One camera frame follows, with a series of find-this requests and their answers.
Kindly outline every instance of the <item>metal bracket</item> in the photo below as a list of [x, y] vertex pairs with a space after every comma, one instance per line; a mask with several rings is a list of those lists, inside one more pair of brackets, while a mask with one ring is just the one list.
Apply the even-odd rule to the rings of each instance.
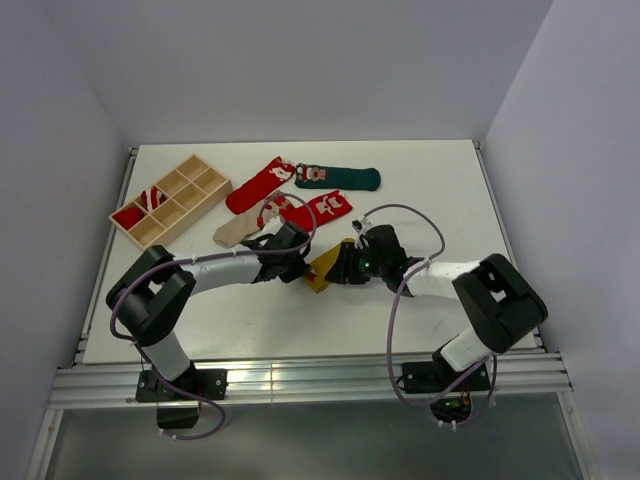
[[[438, 393], [444, 390], [448, 383], [443, 385], [434, 374], [433, 362], [407, 362], [402, 364], [402, 379], [404, 391], [411, 395], [415, 393]], [[486, 392], [491, 386], [486, 365], [482, 365], [464, 382], [453, 389], [461, 392], [466, 387], [472, 392]]]
[[[210, 400], [224, 400], [227, 390], [227, 371], [214, 368], [196, 372], [197, 384], [202, 388], [198, 394]], [[158, 377], [151, 370], [140, 372], [138, 377], [138, 389], [136, 390], [136, 402], [160, 403], [185, 400], [171, 390], [165, 389]]]

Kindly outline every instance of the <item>red sock in tray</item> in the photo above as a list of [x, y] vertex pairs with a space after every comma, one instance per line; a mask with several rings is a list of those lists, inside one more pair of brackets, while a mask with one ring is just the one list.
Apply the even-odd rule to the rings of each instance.
[[162, 205], [166, 199], [167, 197], [165, 197], [164, 193], [162, 193], [158, 187], [148, 188], [140, 195], [142, 206], [146, 208], [149, 213]]
[[260, 200], [267, 198], [276, 188], [289, 180], [296, 167], [281, 157], [276, 157], [255, 177], [231, 192], [225, 203], [236, 215], [246, 212]]
[[[309, 200], [307, 203], [311, 207], [311, 210], [313, 210], [318, 227], [329, 223], [331, 220], [340, 218], [353, 210], [351, 204], [347, 202], [339, 190], [334, 190], [326, 195], [320, 195], [313, 200]], [[313, 230], [309, 210], [307, 210], [307, 207], [304, 205], [294, 208], [282, 216], [287, 222], [297, 223], [307, 232]]]

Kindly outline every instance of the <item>metal frame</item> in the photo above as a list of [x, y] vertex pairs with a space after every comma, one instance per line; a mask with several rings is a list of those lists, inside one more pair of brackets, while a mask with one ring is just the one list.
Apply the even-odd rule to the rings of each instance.
[[[474, 142], [476, 154], [491, 196], [500, 230], [507, 246], [511, 261], [515, 264], [513, 250], [509, 243], [491, 183], [479, 150]], [[138, 149], [132, 148], [128, 159], [118, 207], [124, 202]], [[67, 409], [101, 408], [156, 408], [157, 404], [138, 404], [135, 391], [141, 365], [85, 365], [84, 349], [91, 329], [91, 318], [97, 302], [97, 295], [107, 265], [115, 229], [112, 227], [107, 245], [96, 276], [83, 333], [78, 344], [75, 364], [72, 368], [61, 369], [54, 380], [51, 396], [40, 434], [34, 449], [27, 478], [44, 479], [53, 452], [57, 432]], [[578, 457], [584, 478], [600, 479], [593, 451], [580, 418], [573, 404], [572, 385], [559, 353], [548, 353], [536, 329], [537, 348], [518, 350], [498, 358], [498, 395], [557, 393], [560, 400], [567, 430]], [[427, 353], [395, 355], [399, 366], [406, 361], [423, 360]], [[393, 399], [389, 388], [386, 360], [382, 355], [305, 358], [296, 360], [246, 361], [246, 362], [196, 362], [198, 368], [225, 368], [228, 370], [227, 396], [222, 405], [241, 404], [281, 404], [298, 402], [364, 401]], [[189, 404], [193, 402], [173, 402], [163, 405]]]
[[589, 443], [587, 430], [578, 413], [573, 394], [571, 392], [558, 393], [558, 401], [582, 477], [587, 480], [602, 480], [596, 455], [591, 448], [591, 443]]

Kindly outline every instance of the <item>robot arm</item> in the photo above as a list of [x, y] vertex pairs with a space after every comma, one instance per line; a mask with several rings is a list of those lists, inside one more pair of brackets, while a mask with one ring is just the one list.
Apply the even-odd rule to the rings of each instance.
[[[245, 242], [243, 248], [255, 255], [237, 255], [204, 263], [170, 267], [151, 276], [125, 299], [118, 319], [129, 330], [162, 376], [176, 387], [197, 392], [195, 367], [182, 349], [175, 332], [176, 322], [187, 300], [200, 292], [235, 283], [258, 283], [279, 277], [283, 282], [304, 275], [309, 266], [306, 252], [261, 255], [261, 251], [283, 250], [302, 245], [309, 235], [295, 224], [270, 225], [275, 233]], [[174, 260], [162, 246], [145, 250], [107, 294], [113, 310], [125, 290], [142, 274]]]
[[548, 316], [542, 299], [503, 255], [430, 263], [407, 257], [391, 225], [374, 227], [363, 218], [353, 226], [358, 240], [342, 244], [332, 281], [361, 284], [379, 277], [393, 292], [404, 284], [403, 296], [462, 304], [470, 325], [433, 354], [434, 386], [446, 386], [478, 360], [506, 352]]

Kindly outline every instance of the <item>red sock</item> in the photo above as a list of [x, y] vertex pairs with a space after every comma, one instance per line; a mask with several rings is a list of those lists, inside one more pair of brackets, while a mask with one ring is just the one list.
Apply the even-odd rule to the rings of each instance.
[[[284, 216], [285, 213], [295, 209], [295, 207], [293, 206], [293, 203], [291, 203], [291, 201], [287, 197], [278, 197], [275, 200], [269, 202], [269, 204], [264, 207], [265, 211], [272, 210], [273, 208], [276, 208], [277, 209], [276, 213], [282, 216]], [[258, 217], [258, 227], [262, 229], [264, 228], [264, 225], [265, 225], [264, 219], [262, 217]]]
[[260, 200], [267, 198], [276, 188], [289, 180], [296, 167], [281, 157], [276, 157], [255, 177], [231, 192], [225, 203], [236, 215], [246, 212]]
[[[339, 190], [334, 190], [326, 195], [320, 195], [313, 200], [309, 200], [307, 203], [311, 207], [311, 210], [313, 210], [318, 227], [329, 223], [331, 220], [340, 218], [353, 210], [353, 207], [342, 196]], [[287, 222], [297, 223], [307, 232], [313, 229], [309, 210], [307, 210], [307, 207], [304, 205], [294, 208], [282, 216]]]
[[140, 199], [142, 200], [142, 206], [147, 209], [147, 212], [151, 213], [162, 205], [167, 197], [157, 187], [151, 187], [142, 192]]
[[122, 225], [122, 228], [125, 230], [131, 230], [131, 228], [143, 218], [144, 213], [138, 207], [125, 208], [113, 215], [113, 219]]

